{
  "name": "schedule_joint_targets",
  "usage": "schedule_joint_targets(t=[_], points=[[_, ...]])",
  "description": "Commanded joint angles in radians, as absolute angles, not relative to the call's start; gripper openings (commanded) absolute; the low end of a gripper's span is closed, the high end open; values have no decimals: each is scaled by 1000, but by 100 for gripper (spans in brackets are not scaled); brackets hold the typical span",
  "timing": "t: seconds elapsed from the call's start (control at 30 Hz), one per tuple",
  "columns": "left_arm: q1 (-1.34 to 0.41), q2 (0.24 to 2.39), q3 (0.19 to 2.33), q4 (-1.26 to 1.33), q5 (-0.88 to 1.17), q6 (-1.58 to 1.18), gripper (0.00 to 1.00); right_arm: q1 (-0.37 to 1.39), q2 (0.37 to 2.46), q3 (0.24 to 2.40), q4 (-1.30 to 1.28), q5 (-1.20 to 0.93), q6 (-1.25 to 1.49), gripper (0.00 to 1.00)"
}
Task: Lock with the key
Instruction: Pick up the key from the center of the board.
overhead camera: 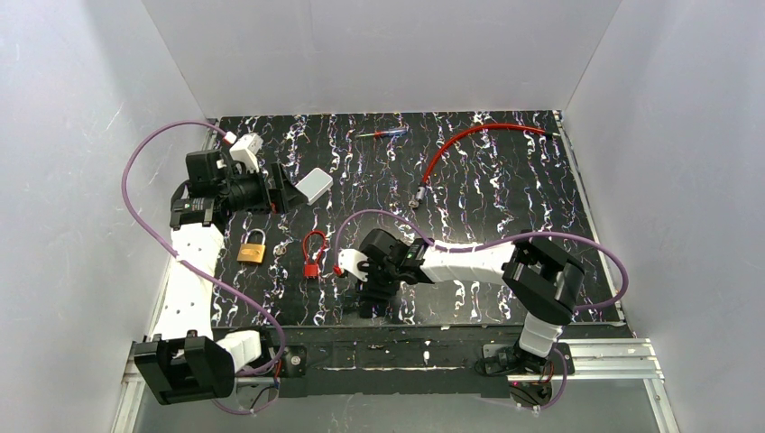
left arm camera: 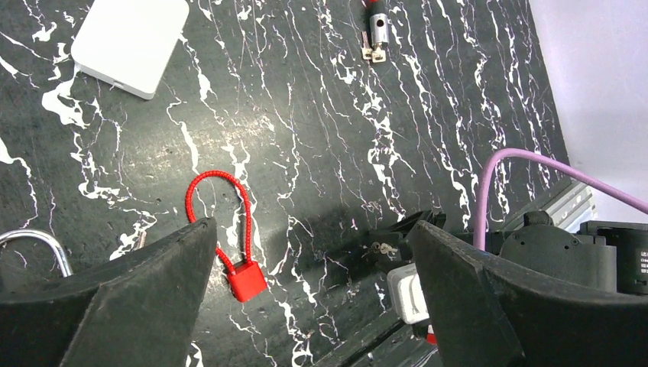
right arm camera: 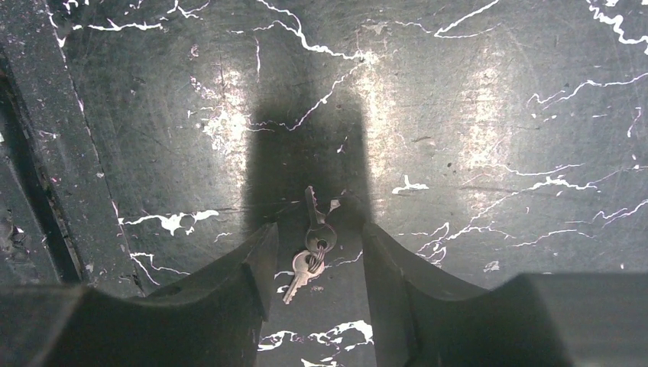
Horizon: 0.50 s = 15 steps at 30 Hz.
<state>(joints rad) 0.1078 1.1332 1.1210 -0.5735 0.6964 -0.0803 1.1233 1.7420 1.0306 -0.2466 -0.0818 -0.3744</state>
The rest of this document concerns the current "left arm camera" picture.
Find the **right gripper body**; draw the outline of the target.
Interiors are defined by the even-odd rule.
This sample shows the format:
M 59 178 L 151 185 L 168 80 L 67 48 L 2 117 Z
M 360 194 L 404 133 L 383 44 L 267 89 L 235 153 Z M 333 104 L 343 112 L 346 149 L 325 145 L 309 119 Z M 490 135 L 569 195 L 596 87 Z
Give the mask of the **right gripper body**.
M 372 229 L 362 236 L 364 249 L 362 258 L 385 274 L 395 268 L 411 264 L 413 251 L 408 241 L 410 231 L 419 221 L 443 228 L 446 220 L 445 213 L 425 210 L 383 229 Z

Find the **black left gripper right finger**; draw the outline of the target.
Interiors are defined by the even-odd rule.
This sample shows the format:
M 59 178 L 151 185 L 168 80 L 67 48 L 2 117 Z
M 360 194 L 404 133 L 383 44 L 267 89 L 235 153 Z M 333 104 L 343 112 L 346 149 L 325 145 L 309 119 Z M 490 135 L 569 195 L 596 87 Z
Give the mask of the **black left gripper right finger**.
M 410 232 L 445 366 L 645 366 L 647 299 L 483 252 L 431 223 Z

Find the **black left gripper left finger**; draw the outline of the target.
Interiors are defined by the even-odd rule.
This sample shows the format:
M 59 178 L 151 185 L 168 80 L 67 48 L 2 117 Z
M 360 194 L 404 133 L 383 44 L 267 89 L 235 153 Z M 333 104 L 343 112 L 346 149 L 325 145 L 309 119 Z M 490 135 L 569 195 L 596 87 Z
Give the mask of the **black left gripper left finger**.
M 215 257 L 203 218 L 102 265 L 1 294 L 3 366 L 182 366 Z

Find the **brass padlock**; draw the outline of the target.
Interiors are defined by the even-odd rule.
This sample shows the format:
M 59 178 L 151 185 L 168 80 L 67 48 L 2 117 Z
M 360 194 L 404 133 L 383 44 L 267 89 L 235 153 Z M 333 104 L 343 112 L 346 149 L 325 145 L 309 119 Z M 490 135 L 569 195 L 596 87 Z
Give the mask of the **brass padlock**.
M 45 252 L 48 252 L 63 278 L 74 274 L 67 250 L 49 232 L 37 229 L 14 229 L 2 233 L 1 247 L 10 242 L 23 242 L 24 244 L 29 242 L 34 245 L 34 250 L 38 255 L 45 255 Z

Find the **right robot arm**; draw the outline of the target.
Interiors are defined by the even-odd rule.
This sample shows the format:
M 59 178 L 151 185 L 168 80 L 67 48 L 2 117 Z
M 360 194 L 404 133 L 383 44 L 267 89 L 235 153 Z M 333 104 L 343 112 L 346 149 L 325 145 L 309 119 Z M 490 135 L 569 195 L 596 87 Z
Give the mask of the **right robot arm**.
M 446 215 L 422 211 L 362 238 L 369 263 L 382 272 L 413 262 L 407 236 L 419 221 L 440 229 Z M 642 223 L 587 221 L 576 232 L 559 228 L 545 211 L 523 214 L 515 230 L 489 232 L 491 254 L 539 273 L 603 291 L 647 294 L 647 226 Z

